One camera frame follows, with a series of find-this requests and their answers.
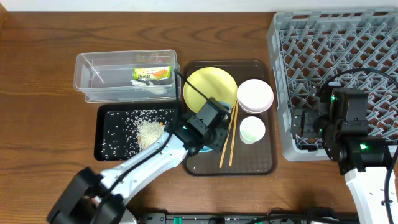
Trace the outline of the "light blue bowl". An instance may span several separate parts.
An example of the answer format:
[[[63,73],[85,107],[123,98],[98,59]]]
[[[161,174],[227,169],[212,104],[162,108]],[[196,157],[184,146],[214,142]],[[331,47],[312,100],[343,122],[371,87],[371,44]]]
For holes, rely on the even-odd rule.
[[[219,103],[229,110],[232,108],[232,106],[227,104],[226,102],[219,101]],[[203,146],[203,148],[199,151],[199,153],[206,153],[206,152],[210,152],[210,151],[212,151],[212,148],[210,148],[208,146]]]

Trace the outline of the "white cup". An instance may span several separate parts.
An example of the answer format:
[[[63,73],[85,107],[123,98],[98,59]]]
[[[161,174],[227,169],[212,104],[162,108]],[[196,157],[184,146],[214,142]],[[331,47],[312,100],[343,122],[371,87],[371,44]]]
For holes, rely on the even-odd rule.
[[[239,136],[244,144],[254,144],[261,140],[266,133],[264,122],[255,116],[244,118],[239,125]]]

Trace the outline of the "yellow round plate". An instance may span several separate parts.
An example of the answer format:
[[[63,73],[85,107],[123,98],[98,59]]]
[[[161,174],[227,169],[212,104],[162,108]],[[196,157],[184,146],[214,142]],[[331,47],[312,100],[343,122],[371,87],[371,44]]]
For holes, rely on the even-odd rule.
[[[238,86],[235,79],[225,70],[216,67],[205,67],[193,72],[187,81],[207,98],[234,106],[237,100]],[[206,99],[188,83],[184,84],[183,97],[188,108],[198,113]]]

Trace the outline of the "pink white bowl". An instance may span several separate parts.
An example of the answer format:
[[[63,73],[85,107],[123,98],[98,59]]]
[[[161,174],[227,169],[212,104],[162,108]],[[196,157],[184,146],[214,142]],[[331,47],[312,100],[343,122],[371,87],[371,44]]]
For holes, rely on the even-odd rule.
[[[274,93],[271,86],[259,79],[246,80],[238,87],[237,100],[243,111],[259,114],[273,104]]]

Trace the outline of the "green snack wrapper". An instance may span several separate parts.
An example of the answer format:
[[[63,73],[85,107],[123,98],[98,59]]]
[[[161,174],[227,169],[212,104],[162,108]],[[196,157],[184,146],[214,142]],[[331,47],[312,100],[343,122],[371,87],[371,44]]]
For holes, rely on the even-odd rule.
[[[164,80],[171,76],[171,66],[135,68],[132,73],[133,80]]]

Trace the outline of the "pile of rice grains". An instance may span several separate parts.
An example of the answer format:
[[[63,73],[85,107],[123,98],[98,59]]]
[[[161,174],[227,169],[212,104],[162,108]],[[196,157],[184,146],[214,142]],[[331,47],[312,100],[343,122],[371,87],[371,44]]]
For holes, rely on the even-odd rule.
[[[175,117],[174,109],[109,111],[99,140],[99,160],[129,159],[147,149]]]

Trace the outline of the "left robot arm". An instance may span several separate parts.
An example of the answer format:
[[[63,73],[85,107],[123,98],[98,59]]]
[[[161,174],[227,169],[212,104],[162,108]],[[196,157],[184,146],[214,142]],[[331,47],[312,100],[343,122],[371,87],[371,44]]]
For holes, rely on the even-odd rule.
[[[232,107],[213,97],[199,112],[176,116],[147,149],[99,174],[79,171],[47,215],[48,223],[136,223],[130,200],[162,173],[177,167],[205,146],[221,149]]]

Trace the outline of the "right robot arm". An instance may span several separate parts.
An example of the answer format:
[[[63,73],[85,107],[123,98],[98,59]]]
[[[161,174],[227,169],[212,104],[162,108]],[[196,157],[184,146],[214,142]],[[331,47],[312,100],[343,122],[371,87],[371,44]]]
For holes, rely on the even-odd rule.
[[[367,109],[364,91],[328,86],[315,108],[293,110],[291,132],[322,140],[345,178],[360,223],[397,223],[397,153],[383,138],[368,134]]]

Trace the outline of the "grey dishwasher rack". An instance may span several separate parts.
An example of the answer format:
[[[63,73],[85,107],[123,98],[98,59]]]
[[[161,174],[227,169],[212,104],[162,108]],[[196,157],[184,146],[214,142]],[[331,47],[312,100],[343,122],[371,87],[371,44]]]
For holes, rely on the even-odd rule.
[[[397,8],[279,12],[267,33],[283,156],[327,158],[321,140],[291,133],[292,110],[314,108],[330,78],[368,94],[370,135],[397,147]]]

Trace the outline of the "left wooden chopstick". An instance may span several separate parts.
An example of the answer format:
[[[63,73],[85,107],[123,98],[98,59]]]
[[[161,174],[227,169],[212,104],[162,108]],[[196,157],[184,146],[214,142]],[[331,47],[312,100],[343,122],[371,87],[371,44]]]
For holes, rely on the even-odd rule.
[[[230,120],[229,125],[228,125],[227,138],[226,138],[226,141],[224,142],[224,146],[223,146],[223,150],[222,150],[221,158],[220,158],[220,163],[219,163],[219,168],[220,168],[220,169],[221,169],[222,166],[223,166],[223,161],[224,161],[224,157],[225,157],[225,153],[226,153],[226,147],[227,147],[227,145],[228,145],[229,132],[230,132],[230,129],[231,129],[231,126],[232,126],[232,122],[234,121],[235,112],[236,112],[236,103],[235,103],[235,105],[232,107],[232,115],[231,115],[231,120]]]

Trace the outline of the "wooden chopstick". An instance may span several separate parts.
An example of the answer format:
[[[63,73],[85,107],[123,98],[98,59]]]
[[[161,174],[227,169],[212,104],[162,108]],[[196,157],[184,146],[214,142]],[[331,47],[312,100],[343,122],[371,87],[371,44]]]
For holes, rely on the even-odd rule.
[[[239,111],[239,103],[236,101],[233,113],[233,133],[232,133],[232,140],[231,140],[231,149],[229,155],[229,166],[233,165],[233,154],[234,154],[234,145],[235,145],[235,137],[236,137],[236,124],[237,124],[237,116]]]
[[[219,163],[219,168],[220,168],[220,169],[221,169],[222,166],[223,166],[223,161],[224,161],[224,157],[225,157],[225,153],[226,153],[226,147],[227,147],[227,145],[228,145],[229,132],[230,132],[230,129],[231,129],[231,126],[232,126],[232,122],[234,121],[235,112],[236,112],[236,103],[235,103],[235,105],[232,107],[232,115],[231,115],[231,120],[230,120],[229,125],[228,125],[227,138],[226,138],[226,141],[224,142],[224,146],[223,146],[223,150],[222,150],[221,158],[220,158],[220,163]]]

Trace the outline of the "right wooden chopstick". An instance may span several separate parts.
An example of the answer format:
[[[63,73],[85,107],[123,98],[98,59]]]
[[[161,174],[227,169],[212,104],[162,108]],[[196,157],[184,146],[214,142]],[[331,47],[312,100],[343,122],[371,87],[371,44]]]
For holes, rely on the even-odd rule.
[[[231,140],[231,149],[229,155],[229,166],[233,165],[233,154],[234,154],[234,145],[235,145],[235,137],[236,137],[236,124],[237,124],[237,116],[239,111],[239,103],[236,101],[233,113],[233,133],[232,133],[232,140]]]

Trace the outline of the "clear plastic bin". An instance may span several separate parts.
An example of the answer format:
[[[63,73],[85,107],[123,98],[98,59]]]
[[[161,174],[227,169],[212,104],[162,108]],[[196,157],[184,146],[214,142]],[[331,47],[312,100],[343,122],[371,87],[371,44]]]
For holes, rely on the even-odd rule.
[[[171,76],[150,80],[152,86],[132,86],[135,68],[171,66]],[[74,89],[88,103],[172,101],[181,93],[180,70],[174,50],[130,50],[81,53],[76,58]]]

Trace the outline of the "black plastic tray bin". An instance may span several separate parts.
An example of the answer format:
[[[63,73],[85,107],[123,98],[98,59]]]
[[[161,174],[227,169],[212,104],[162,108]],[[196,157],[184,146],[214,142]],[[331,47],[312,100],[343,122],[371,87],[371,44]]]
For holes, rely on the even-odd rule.
[[[96,121],[96,136],[95,136],[95,146],[94,146],[94,157],[99,160],[99,141],[102,134],[100,131],[103,128],[104,116],[109,111],[132,111],[132,110],[151,110],[151,109],[176,109],[176,103],[166,102],[166,103],[118,103],[118,104],[107,104],[100,106],[97,112]]]

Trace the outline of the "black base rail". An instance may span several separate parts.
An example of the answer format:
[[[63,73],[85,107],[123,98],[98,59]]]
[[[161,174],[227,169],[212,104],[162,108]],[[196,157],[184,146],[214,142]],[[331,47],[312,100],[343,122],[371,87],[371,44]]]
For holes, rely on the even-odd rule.
[[[359,223],[358,218],[349,216],[340,216],[343,223]],[[165,213],[146,213],[138,218],[138,224],[245,224],[260,218],[257,215],[184,215],[175,214],[168,215]],[[271,223],[271,224],[296,224],[296,223],[322,223],[300,219],[271,219],[266,221],[260,221],[260,224]]]

